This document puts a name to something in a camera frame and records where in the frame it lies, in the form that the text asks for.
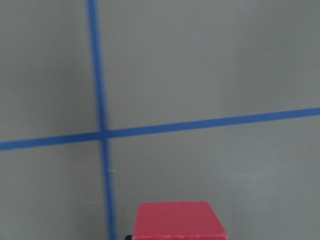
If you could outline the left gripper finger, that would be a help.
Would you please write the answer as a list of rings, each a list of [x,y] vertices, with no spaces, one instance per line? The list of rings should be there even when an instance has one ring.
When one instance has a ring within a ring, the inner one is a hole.
[[[132,240],[132,235],[127,235],[124,240]]]

